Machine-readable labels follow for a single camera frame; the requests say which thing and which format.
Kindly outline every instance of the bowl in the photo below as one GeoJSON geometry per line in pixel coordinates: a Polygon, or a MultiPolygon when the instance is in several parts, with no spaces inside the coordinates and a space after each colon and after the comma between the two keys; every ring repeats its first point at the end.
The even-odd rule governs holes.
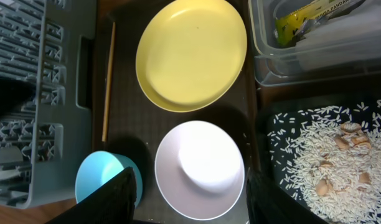
{"type": "Polygon", "coordinates": [[[143,192],[143,183],[138,167],[128,157],[106,151],[97,151],[90,154],[78,169],[75,183],[77,203],[86,199],[127,167],[132,167],[135,173],[135,207],[137,207],[143,192]]]}
{"type": "Polygon", "coordinates": [[[247,33],[225,0],[176,0],[148,24],[136,53],[144,94],[173,112],[203,108],[219,99],[242,70],[247,33]]]}
{"type": "Polygon", "coordinates": [[[245,168],[237,145],[224,130],[189,121],[161,141],[155,175],[162,196],[175,211],[193,220],[212,220],[236,204],[245,168]]]}

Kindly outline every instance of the yellow packet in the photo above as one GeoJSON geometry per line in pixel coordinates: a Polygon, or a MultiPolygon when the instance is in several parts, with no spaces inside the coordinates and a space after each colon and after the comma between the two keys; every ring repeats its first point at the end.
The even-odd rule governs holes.
{"type": "Polygon", "coordinates": [[[308,5],[276,20],[276,39],[287,46],[306,20],[319,18],[347,4],[350,0],[314,0],[308,5]]]}

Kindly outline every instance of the yellow bowl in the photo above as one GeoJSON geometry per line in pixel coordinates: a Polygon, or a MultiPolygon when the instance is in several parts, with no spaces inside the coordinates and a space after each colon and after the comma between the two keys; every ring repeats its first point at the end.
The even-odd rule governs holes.
{"type": "Polygon", "coordinates": [[[149,23],[136,73],[145,95],[174,112],[203,108],[234,83],[245,61],[246,28],[225,0],[176,0],[149,23]]]}

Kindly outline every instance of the gray dish rack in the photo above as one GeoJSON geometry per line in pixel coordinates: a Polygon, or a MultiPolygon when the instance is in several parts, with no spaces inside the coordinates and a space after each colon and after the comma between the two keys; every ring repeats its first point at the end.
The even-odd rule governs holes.
{"type": "Polygon", "coordinates": [[[96,0],[12,2],[0,0],[0,77],[37,89],[0,120],[0,148],[16,146],[23,155],[0,164],[20,173],[0,180],[0,205],[25,209],[74,198],[77,170],[91,152],[83,45],[95,37],[96,0]]]}

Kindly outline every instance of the chopstick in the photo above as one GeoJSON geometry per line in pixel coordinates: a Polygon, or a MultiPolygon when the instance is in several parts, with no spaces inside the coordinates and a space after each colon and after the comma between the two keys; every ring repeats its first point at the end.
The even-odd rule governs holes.
{"type": "Polygon", "coordinates": [[[103,142],[106,142],[107,137],[108,137],[111,74],[112,74],[112,70],[113,70],[113,55],[115,52],[115,36],[116,36],[116,23],[114,22],[113,28],[111,30],[108,74],[107,74],[107,81],[106,81],[105,110],[104,110],[104,115],[103,115],[103,129],[102,129],[102,141],[103,142]]]}

